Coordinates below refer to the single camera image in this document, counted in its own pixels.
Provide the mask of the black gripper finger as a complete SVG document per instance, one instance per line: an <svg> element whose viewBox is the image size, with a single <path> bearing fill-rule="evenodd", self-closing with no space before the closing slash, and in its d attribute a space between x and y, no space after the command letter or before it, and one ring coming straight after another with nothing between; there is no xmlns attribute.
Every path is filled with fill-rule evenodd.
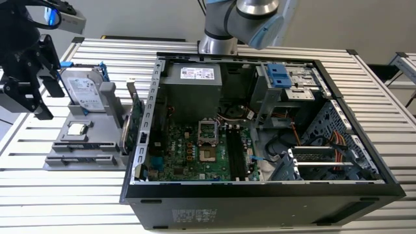
<svg viewBox="0 0 416 234"><path fill-rule="evenodd" d="M42 65L42 69L38 71L38 78L42 81L42 85L46 88L49 95L53 98L62 98L64 92L60 87L60 61L52 42L52 37L48 34L42 34L38 40L40 55L38 59Z"/></svg>
<svg viewBox="0 0 416 234"><path fill-rule="evenodd" d="M36 49L36 58L40 62L38 55L40 49ZM53 119L38 91L40 86L44 86L38 78L38 72L33 73L28 70L6 72L4 68L2 71L0 80L1 107L12 113L33 113L38 120Z"/></svg>

